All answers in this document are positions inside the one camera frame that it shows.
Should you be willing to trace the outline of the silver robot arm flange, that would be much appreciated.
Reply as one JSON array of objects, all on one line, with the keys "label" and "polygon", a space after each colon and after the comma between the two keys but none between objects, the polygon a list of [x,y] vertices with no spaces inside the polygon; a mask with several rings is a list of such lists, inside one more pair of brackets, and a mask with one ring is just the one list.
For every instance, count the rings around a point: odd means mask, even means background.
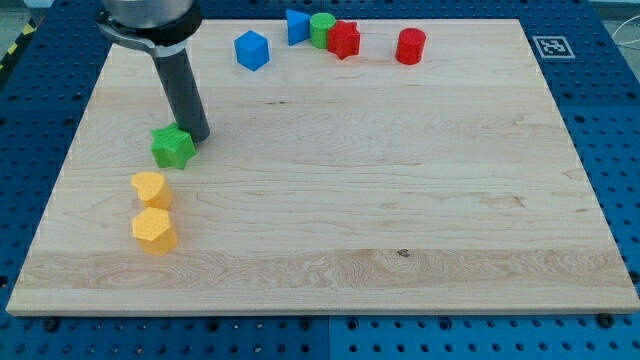
[{"label": "silver robot arm flange", "polygon": [[102,0],[95,19],[112,43],[162,58],[178,54],[201,26],[196,0]]}]

